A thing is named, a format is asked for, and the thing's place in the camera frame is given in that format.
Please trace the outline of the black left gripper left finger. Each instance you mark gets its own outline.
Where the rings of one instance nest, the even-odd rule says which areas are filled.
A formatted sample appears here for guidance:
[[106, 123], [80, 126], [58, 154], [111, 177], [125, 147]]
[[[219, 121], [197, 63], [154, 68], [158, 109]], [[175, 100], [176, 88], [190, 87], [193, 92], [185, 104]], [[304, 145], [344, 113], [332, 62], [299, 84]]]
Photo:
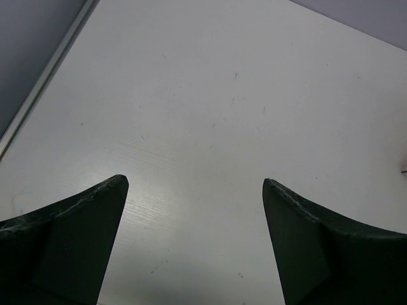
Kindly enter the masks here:
[[1, 304], [96, 304], [127, 193], [114, 175], [1, 221]]

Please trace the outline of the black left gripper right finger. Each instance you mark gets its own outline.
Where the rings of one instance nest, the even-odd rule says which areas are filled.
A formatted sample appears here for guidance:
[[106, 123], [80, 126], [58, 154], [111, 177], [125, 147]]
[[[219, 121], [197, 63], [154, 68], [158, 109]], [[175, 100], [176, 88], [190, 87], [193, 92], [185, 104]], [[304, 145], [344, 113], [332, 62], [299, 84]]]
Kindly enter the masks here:
[[286, 304], [405, 304], [406, 235], [345, 217], [279, 182], [263, 206]]

